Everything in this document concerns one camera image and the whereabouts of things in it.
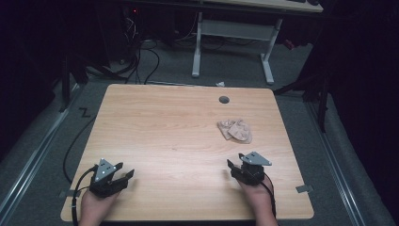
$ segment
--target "desk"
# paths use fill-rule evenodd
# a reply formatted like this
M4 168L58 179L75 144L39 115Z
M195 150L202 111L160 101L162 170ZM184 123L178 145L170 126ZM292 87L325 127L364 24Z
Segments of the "desk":
M220 96L230 98L228 104ZM252 142L226 140L218 121L242 118ZM100 158L135 169L107 220L253 219L227 159L258 152L275 186L278 218L311 218L290 140L270 89L111 85L104 96L71 188ZM89 185L87 176L81 187ZM61 218L72 220L71 198Z
M312 6L308 2L297 3L286 0L203 0L203 2L223 3L238 6L258 7L258 8L274 8L279 10L296 10L308 12L321 12L323 8ZM261 54L264 76L267 84L273 85L274 78L270 69L269 58L279 34L282 19L277 19L274 25L258 25L258 24L240 24L231 22L222 22L215 20L202 20L202 13L199 13L199 21L197 25L197 45L194 53L193 61L193 77L200 76L200 56L201 56L201 36L212 35L221 37L231 37L239 39L261 40L267 41L264 53Z

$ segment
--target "white table leg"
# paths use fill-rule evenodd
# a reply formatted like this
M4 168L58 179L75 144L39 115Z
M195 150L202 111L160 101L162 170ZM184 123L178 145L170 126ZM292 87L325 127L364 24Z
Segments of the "white table leg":
M199 12L199 21L197 27L197 45L196 52L194 53L194 62L193 62L193 77L200 76L200 38L202 32L202 12Z
M282 19L278 19L276 25L273 29L272 36L270 38L269 45L267 47L266 53L261 54L261 60L263 64L264 76L266 77L266 83L269 85L274 84L273 74L270 70L269 58L272 53L273 46L276 42L277 35L279 34L279 28L281 27Z

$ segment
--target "wooden table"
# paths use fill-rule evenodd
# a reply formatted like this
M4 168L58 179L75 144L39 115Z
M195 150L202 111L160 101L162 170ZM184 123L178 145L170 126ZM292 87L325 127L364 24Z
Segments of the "wooden table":
M228 104L220 96L230 98ZM243 119L252 142L226 140L216 123ZM258 152L275 186L278 218L311 218L308 194L270 89L111 85L104 96L71 188L100 158L123 162L134 177L107 220L253 219L227 159ZM81 187L89 185L91 174ZM71 221L71 198L61 212Z

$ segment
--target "wire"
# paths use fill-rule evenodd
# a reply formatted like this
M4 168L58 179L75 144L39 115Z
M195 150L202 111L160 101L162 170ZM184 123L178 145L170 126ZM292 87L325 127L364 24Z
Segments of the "wire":
M67 173L67 167L66 167L68 155L69 155L70 152L71 152L71 149L72 149L72 147L73 147L73 144L74 144L74 143L76 142L76 140L82 135L82 133L86 130L86 128L88 128L88 126L96 119L96 117L97 117L97 116L94 116L94 117L85 125L85 127L83 127L83 128L79 131L79 133L78 133L78 134L75 136L75 138L73 139L73 142L71 143L70 147L68 148L68 151L65 153L64 161L63 161L63 163L62 163L62 170L63 170L63 172L64 172L65 178L67 179L67 181L68 181L70 184L72 184L72 179L71 179L71 177L68 175L68 173Z
M115 74L127 73L127 72L129 72L130 70L132 70L132 69L135 67L135 63L136 63L135 58L133 58L132 61L131 61L131 63L130 63L126 68L121 69L121 70L119 70L119 71L116 71L116 72L114 72L114 73L115 73ZM89 69L89 68L86 68L86 72L89 73L89 74L91 74L91 75L94 75L94 76L105 76L105 74L94 72L94 71L92 71L92 70Z
M158 61L156 62L156 66L155 66L155 68L152 70L152 72L151 72L149 75L147 75L147 78L146 78L146 80L144 81L144 85L147 85L147 81L149 80L149 78L151 77L151 75L158 69L159 62L160 62L160 58L159 58L158 54L156 54L156 53L155 53L153 50L151 50L151 49L148 49L147 51L150 51L150 52L152 52L153 54L155 54L155 55L156 55L156 58L158 59Z
M77 214L76 214L76 196L77 196L77 193L79 191L80 183L86 177L86 175L88 175L89 173L95 171L97 168L98 168L98 166L94 165L94 167L88 169L85 173L83 173L83 175L79 178L79 181L76 184L75 190L73 191L72 208L71 208L71 210L72 210L72 221L73 221L73 225L74 226L78 226Z
M245 45L250 45L250 44L259 42L259 40L250 40L250 41L248 41L248 42L246 42L246 43L239 43L239 42L235 42L235 41L231 41L231 40L225 39L225 42L226 42L226 43L229 43L229 44L243 45L243 46L245 46Z
M133 24L135 24L135 22L133 22L132 19L130 19L129 17L126 17L125 20L127 20L127 21L130 22L129 27L128 27L127 30L126 30L126 31L129 31L130 28L132 28Z
M220 38L220 37L211 38L211 37L208 37L208 39L204 39L204 40L220 40L220 39L221 39L221 42L219 43L219 46L217 46L216 48L207 48L203 44L201 45L201 47L203 49L206 49L206 50L218 50L218 49L220 49L221 47L223 47L225 45L225 39L224 38Z
M80 188L79 190L77 190L78 192L79 191L81 191L81 190L83 190L83 189L87 189L87 188L89 188L90 186L84 186L84 187L82 187L82 188Z
M142 42L140 43L140 45L138 46L138 56L135 55L135 59L136 59L136 66L135 68L129 73L129 75L127 76L126 80L125 80L125 84L129 83L130 77L132 77L132 75L136 72L136 80L137 80L137 71L138 71L138 65L140 63L140 59L141 59L141 45Z
M136 35L136 24L135 24L135 30L133 31L132 41L135 39L135 35Z
M138 75L138 70L136 70L135 84L137 84L137 81L138 81L138 84L140 85L141 84L141 79L140 79L140 76Z
M175 44L177 44L177 45L180 45L180 46L183 46L183 47L190 47L190 46L194 46L194 45L196 45L196 41L195 40L192 40L193 38L195 38L196 36L193 36L193 37L190 37L190 38L187 38L186 40L180 40L180 41L175 41Z
M179 41L179 40L188 40L188 39L191 39L191 38L193 38L193 37L196 37L196 35L192 35L191 37L189 37L189 36L191 35L191 33L193 33L194 27L196 26L196 21L197 21L198 16L199 16L199 14L196 13L196 16L194 17L193 25L191 26L191 29L190 29L190 31L187 33L187 35L185 35L183 38L177 39L177 40L175 40L175 41Z
M274 217L276 217L276 200L275 200L275 198L274 198L273 192L270 190L269 187L267 187L267 185L264 184L264 182L262 182L262 181L260 181L258 178L256 178L256 177L255 177L252 173L250 173L247 169L246 169L246 173L249 174L249 175L250 175L253 179L255 179L257 182L259 182L259 183L264 187L264 189L266 189L267 193L268 193L269 196L270 196L270 201L272 202L272 212L273 212L273 215L274 215ZM272 180L270 180L270 177L267 176L266 173L263 173L263 174L264 174L264 175L267 177L267 179L270 181L270 184L272 185L272 189L274 189L274 186L273 186Z

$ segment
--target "hand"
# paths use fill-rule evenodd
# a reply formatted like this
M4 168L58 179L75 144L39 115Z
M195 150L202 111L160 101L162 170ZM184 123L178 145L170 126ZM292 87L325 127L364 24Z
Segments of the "hand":
M277 220L273 215L271 197L267 190L262 185L247 186L246 184L237 181L240 187L243 188L247 201L251 206L257 226L277 226ZM263 183L273 193L273 186L270 179L265 176Z
M100 225L119 194L120 192L103 199L89 190L86 191L82 198L79 226Z

